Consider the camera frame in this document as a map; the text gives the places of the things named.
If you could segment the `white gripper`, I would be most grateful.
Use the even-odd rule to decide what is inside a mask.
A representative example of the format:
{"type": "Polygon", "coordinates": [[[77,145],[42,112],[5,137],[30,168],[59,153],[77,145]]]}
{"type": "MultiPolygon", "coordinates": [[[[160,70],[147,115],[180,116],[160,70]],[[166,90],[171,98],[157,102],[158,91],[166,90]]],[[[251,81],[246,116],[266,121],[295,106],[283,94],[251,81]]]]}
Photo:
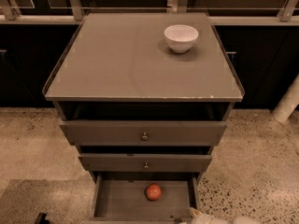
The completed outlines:
{"type": "Polygon", "coordinates": [[[191,217],[194,217],[192,224],[229,224],[227,220],[216,218],[211,215],[202,214],[201,211],[191,207],[191,217]]]}

